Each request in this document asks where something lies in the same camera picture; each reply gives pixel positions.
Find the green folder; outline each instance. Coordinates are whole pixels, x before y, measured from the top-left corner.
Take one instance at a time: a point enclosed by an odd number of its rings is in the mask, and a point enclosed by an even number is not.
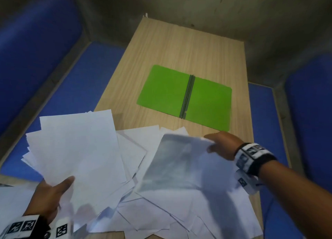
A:
[[[154,65],[137,104],[191,122],[229,131],[232,89]]]

